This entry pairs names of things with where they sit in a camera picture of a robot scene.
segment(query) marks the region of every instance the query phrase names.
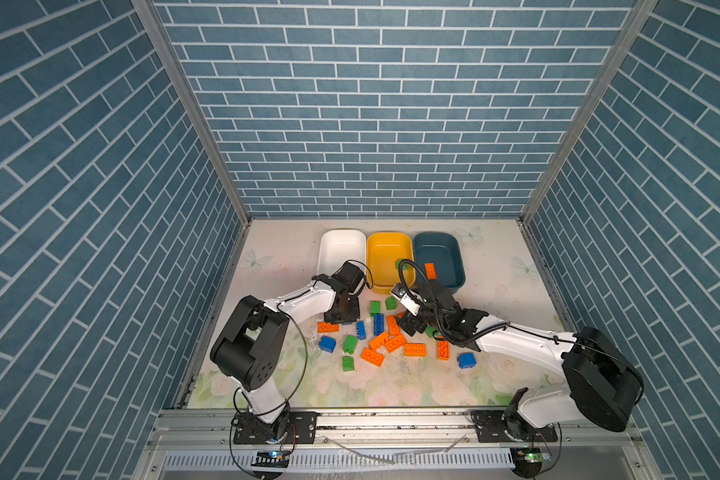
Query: metal frame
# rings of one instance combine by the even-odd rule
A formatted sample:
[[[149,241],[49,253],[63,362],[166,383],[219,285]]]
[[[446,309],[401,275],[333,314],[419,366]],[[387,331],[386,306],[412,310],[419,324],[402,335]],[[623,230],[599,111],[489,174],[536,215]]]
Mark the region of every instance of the metal frame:
[[[597,75],[595,75],[589,90],[586,92],[581,106],[576,110],[574,118],[570,121],[568,129],[563,134],[549,165],[547,165],[547,169],[539,178],[538,186],[523,208],[522,214],[520,214],[520,219],[524,223],[528,224],[530,219],[536,215],[542,200],[547,195],[547,191],[549,191],[557,174],[568,161],[568,155],[570,155],[582,132],[584,132],[586,124],[590,121],[597,105],[608,89],[608,85],[616,76],[616,72],[618,72],[621,63],[626,58],[626,54],[629,53],[630,48],[635,43],[637,35],[643,29],[643,25],[647,22],[657,2],[658,0],[636,0],[635,5],[627,14],[614,45],[608,49],[600,70],[597,71]]]
[[[245,247],[246,240],[248,238],[248,232],[250,230],[250,224],[245,225],[240,229],[240,233],[235,239],[235,248],[232,250],[232,254],[226,263],[224,269],[224,276],[219,284],[219,288],[216,289],[216,295],[213,297],[213,304],[211,310],[208,312],[208,319],[202,326],[200,336],[197,338],[195,349],[192,351],[192,357],[190,357],[189,363],[186,365],[186,370],[182,376],[181,384],[179,389],[176,390],[176,396],[173,398],[172,405],[176,408],[184,408],[187,404],[188,395],[192,391],[194,386],[195,378],[200,373],[202,367],[202,361],[205,359],[206,352],[208,351],[211,336],[216,328],[216,324],[219,321],[219,314],[221,308],[224,306],[226,300],[226,294],[230,289],[230,283],[232,282],[232,275],[235,273],[235,268],[240,261],[242,255],[242,249]]]
[[[213,169],[221,180],[227,197],[230,198],[230,202],[232,202],[232,206],[235,208],[235,212],[237,212],[240,217],[242,224],[248,226],[251,222],[251,217],[248,214],[246,205],[242,202],[235,183],[232,181],[230,170],[227,168],[224,158],[222,157],[219,145],[213,138],[208,120],[206,120],[206,116],[200,108],[200,103],[192,91],[190,81],[187,79],[184,68],[181,66],[179,57],[173,49],[173,45],[168,37],[168,31],[160,19],[160,14],[157,12],[154,0],[132,0],[132,3],[134,4],[136,14],[139,15],[139,20],[141,20],[141,23],[144,25],[147,36],[152,41],[157,56],[160,57],[160,61],[163,63],[163,67],[168,74],[168,79],[176,90],[176,94],[179,95],[179,100],[184,106],[184,110],[186,110],[192,126],[195,128],[195,132],[197,132],[197,137],[200,139],[202,147],[208,154],[208,159]]]
[[[558,145],[547,170],[540,178],[528,205],[523,210],[518,226],[528,245],[528,250],[537,265],[539,274],[547,292],[560,315],[564,327],[575,331],[573,318],[563,302],[554,278],[537,247],[535,238],[528,228],[530,220],[541,204],[558,173],[565,165],[579,136],[584,131],[596,106],[600,102],[608,85],[634,43],[657,0],[636,0],[627,15],[624,25],[609,49],[604,62],[597,72],[584,102],[577,110],[571,124]],[[198,347],[192,354],[190,364],[179,390],[181,400],[190,388],[194,375],[199,371],[202,360],[210,343],[210,336],[218,321],[226,292],[234,273],[235,266],[245,246],[250,216],[243,204],[230,173],[221,156],[205,116],[202,114],[181,63],[171,47],[170,39],[154,5],[154,0],[133,0],[147,34],[152,41],[160,60],[173,83],[192,125],[197,131],[209,159],[218,173],[224,189],[241,217],[243,229],[238,236],[235,250],[226,266],[222,284],[217,291],[209,321],[203,327]],[[179,408],[183,401],[174,402]],[[447,446],[461,439],[454,448],[466,449],[475,446],[519,447],[521,442],[511,444],[479,444],[474,424],[468,412],[480,407],[438,407],[438,408],[311,408],[317,411],[317,442],[310,446],[300,446],[315,451],[329,452],[336,448],[327,438],[341,442],[350,448],[436,448]],[[228,438],[231,421],[235,412],[231,409],[177,409],[163,410],[141,456],[134,479],[157,479],[160,477],[166,454],[175,450],[233,450],[249,451],[250,446],[230,446]],[[636,480],[661,478],[642,437],[634,425],[625,432],[613,433],[591,424],[564,425],[563,440],[566,446],[614,446],[622,447],[627,461],[630,462]]]
[[[316,442],[299,445],[300,451],[334,454],[336,444],[352,449],[366,448],[443,448],[459,440],[454,451],[476,447],[518,448],[526,442],[479,443],[469,412],[480,407],[420,408],[294,408],[295,412],[317,412]],[[166,455],[176,451],[249,452],[251,446],[230,445],[230,427],[235,412],[228,408],[207,410],[163,410],[144,450],[134,478],[157,479]],[[624,432],[608,432],[589,423],[563,424],[564,446],[605,446],[629,449],[627,458],[640,474],[636,480],[653,480],[640,455],[643,440],[630,425]]]
[[[565,302],[563,302],[563,296],[560,294],[560,289],[557,287],[557,282],[555,282],[552,276],[552,272],[547,265],[547,261],[544,259],[544,255],[542,255],[541,250],[539,250],[536,237],[533,232],[530,231],[528,225],[522,220],[518,221],[518,228],[520,228],[520,233],[523,235],[523,240],[525,240],[525,245],[528,247],[530,257],[534,259],[536,270],[541,277],[541,281],[544,283],[544,287],[547,289],[550,300],[552,300],[552,305],[554,305],[557,315],[563,323],[563,327],[569,332],[576,332],[578,329],[574,323],[574,318],[570,314],[570,310],[568,310]]]

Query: ventilation grille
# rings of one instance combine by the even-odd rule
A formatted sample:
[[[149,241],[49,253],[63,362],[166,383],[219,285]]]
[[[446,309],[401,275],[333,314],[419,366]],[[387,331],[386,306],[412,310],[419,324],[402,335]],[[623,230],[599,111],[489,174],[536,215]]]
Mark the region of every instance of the ventilation grille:
[[[296,448],[287,471],[293,473],[317,472],[364,472],[367,470],[406,470],[411,468],[514,468],[508,448],[460,448],[456,452],[423,453],[418,455],[395,455],[390,448],[363,448],[358,450],[367,456],[384,458],[393,465],[376,462],[370,458],[356,456],[340,448],[320,450]],[[246,469],[250,469],[255,452],[235,453],[235,459]],[[229,452],[219,450],[172,451],[166,455],[163,463],[165,471],[208,472],[237,470]],[[259,471],[281,472],[280,468],[256,467]]]

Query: yellow bin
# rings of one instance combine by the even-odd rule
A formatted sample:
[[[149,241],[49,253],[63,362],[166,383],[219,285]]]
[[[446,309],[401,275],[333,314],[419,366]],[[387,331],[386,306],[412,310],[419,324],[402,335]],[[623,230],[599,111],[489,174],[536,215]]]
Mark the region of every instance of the yellow bin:
[[[368,268],[373,274],[373,291],[380,295],[388,295],[400,281],[398,260],[413,260],[413,243],[411,237],[399,232],[380,232],[368,237]],[[416,272],[411,268],[403,271],[405,281],[412,285]]]

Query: dark blue bin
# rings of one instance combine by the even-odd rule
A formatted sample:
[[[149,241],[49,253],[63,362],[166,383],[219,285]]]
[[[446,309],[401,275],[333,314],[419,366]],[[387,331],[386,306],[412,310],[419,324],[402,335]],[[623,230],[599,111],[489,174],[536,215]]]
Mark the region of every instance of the dark blue bin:
[[[423,232],[415,236],[413,257],[422,269],[424,264],[434,264],[438,282],[449,288],[451,293],[456,293],[466,281],[458,240],[452,235]]]

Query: blue building block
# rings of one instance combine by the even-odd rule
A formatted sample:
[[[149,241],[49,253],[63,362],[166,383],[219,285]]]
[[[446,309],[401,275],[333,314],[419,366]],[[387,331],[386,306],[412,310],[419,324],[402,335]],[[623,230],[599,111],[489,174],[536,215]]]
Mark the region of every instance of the blue building block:
[[[381,335],[384,332],[384,315],[377,313],[373,316],[373,334]]]
[[[358,330],[358,340],[365,340],[365,323],[362,320],[358,320],[355,323],[355,327]]]
[[[336,348],[336,341],[329,336],[324,336],[320,339],[320,344],[318,346],[320,347],[320,350],[324,352],[333,353],[333,349]]]
[[[460,356],[458,356],[457,360],[458,368],[460,369],[470,369],[478,364],[474,360],[474,354],[472,353],[462,353]]]

